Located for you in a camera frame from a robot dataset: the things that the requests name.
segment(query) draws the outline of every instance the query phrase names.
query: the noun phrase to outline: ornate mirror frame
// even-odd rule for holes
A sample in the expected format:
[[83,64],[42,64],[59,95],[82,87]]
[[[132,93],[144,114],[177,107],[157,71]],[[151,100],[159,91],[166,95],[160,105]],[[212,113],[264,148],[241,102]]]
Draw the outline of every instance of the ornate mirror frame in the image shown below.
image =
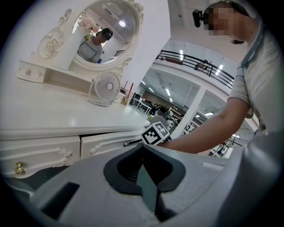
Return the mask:
[[[60,51],[63,43],[72,35],[73,26],[78,16],[85,11],[91,4],[95,2],[108,2],[110,0],[87,0],[81,5],[76,12],[68,9],[64,16],[59,20],[59,25],[53,28],[47,35],[45,35],[38,46],[38,54],[33,54],[30,58],[32,62],[39,62],[41,64],[52,65],[55,56]],[[125,4],[133,13],[136,20],[136,33],[130,46],[116,59],[103,64],[93,64],[87,62],[75,55],[68,71],[76,74],[85,75],[87,81],[91,81],[94,76],[103,72],[111,71],[116,73],[119,78],[122,78],[123,67],[128,65],[132,60],[131,56],[137,46],[139,36],[141,33],[141,25],[143,24],[143,6],[134,0],[111,0],[112,2],[119,2]]]

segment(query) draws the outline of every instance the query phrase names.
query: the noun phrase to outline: white pillar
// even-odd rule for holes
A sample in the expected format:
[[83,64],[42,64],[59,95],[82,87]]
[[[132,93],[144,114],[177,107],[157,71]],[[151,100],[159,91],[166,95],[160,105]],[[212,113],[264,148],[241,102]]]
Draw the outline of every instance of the white pillar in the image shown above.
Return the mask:
[[179,136],[179,134],[181,134],[183,129],[186,127],[186,124],[192,120],[194,114],[198,110],[199,104],[200,104],[205,92],[206,92],[206,88],[201,86],[200,89],[198,90],[197,95],[195,96],[191,106],[189,107],[188,111],[186,112],[185,116],[183,117],[181,122],[178,124],[176,129],[171,134],[172,139],[177,138]]

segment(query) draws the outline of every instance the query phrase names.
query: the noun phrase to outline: oval mirror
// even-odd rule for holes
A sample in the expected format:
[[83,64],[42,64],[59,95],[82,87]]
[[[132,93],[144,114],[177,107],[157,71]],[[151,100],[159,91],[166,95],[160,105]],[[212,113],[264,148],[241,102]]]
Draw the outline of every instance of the oval mirror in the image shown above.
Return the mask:
[[86,8],[76,20],[74,33],[84,17],[98,26],[82,40],[77,57],[94,64],[104,64],[119,57],[136,34],[136,18],[121,1],[97,1]]

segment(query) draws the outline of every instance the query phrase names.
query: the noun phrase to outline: black railing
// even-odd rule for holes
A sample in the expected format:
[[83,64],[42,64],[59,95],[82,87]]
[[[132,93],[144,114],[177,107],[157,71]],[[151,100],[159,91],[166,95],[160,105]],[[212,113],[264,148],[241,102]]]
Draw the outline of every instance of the black railing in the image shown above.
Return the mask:
[[188,66],[196,71],[203,72],[207,76],[216,79],[229,89],[232,89],[233,87],[234,77],[232,77],[225,71],[220,70],[219,67],[212,65],[211,63],[202,59],[198,59],[189,55],[181,56],[180,53],[164,50],[161,50],[160,54],[156,57],[156,59],[176,63],[183,66]]
[[124,52],[124,50],[122,50],[122,51],[117,51],[116,54],[115,54],[115,57],[120,56],[123,52]]

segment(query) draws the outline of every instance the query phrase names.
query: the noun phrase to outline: woman's arm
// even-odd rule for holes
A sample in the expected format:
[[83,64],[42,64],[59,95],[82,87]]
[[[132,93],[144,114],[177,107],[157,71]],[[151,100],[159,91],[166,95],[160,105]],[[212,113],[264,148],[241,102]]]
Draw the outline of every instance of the woman's arm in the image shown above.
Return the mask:
[[158,146],[187,153],[206,151],[230,138],[240,128],[248,110],[246,102],[230,98],[217,116],[210,118],[190,134]]

